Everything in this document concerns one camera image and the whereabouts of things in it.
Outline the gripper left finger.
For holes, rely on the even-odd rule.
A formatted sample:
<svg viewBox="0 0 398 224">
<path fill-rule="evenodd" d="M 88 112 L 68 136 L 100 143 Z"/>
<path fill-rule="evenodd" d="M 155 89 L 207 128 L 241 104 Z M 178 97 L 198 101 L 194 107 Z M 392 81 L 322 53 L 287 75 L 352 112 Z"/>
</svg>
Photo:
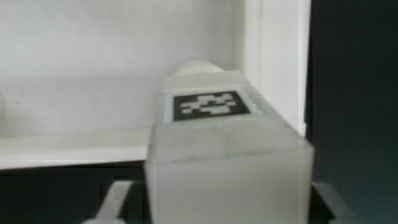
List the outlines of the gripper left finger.
<svg viewBox="0 0 398 224">
<path fill-rule="evenodd" d="M 123 205 L 132 188 L 132 181 L 116 181 L 113 183 L 97 216 L 82 224 L 127 224 L 120 218 Z"/>
</svg>

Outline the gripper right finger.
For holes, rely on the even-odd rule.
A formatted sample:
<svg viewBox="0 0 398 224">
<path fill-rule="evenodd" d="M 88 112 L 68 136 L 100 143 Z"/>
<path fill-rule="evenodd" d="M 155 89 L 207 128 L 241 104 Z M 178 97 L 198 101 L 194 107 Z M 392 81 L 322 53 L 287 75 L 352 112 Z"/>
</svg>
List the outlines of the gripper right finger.
<svg viewBox="0 0 398 224">
<path fill-rule="evenodd" d="M 312 187 L 310 224 L 363 224 L 331 184 Z"/>
</svg>

